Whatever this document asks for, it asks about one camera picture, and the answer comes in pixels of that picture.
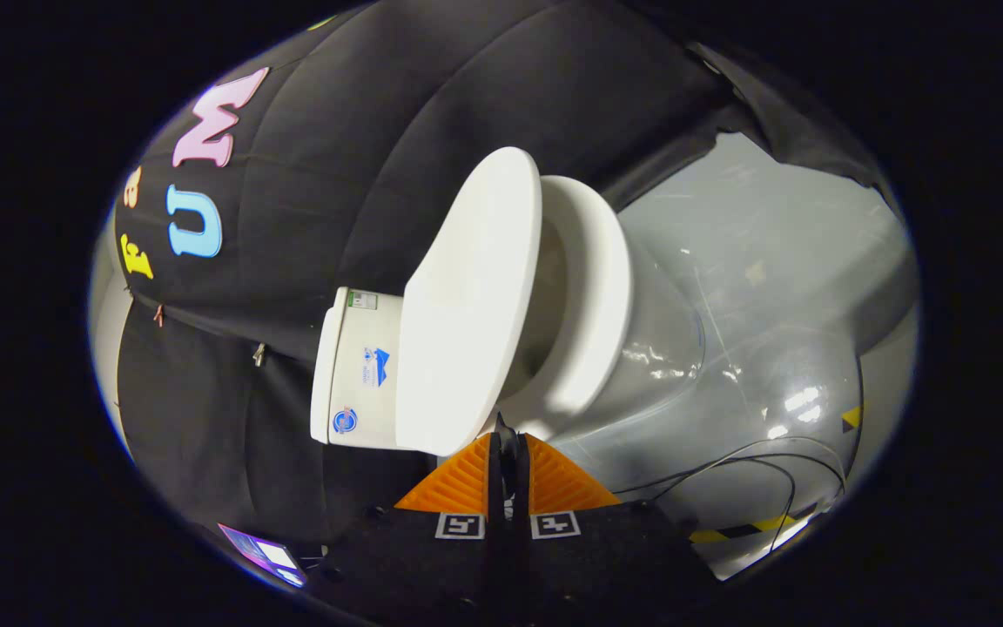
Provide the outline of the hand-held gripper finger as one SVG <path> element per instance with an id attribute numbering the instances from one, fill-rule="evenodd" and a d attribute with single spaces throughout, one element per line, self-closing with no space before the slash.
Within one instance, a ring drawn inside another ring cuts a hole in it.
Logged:
<path id="1" fill-rule="evenodd" d="M 684 626 L 719 592 L 686 531 L 519 436 L 506 599 L 518 626 Z"/>
<path id="2" fill-rule="evenodd" d="M 373 507 L 323 563 L 323 600 L 377 626 L 489 626 L 505 579 L 497 437 L 476 438 L 395 505 Z"/>

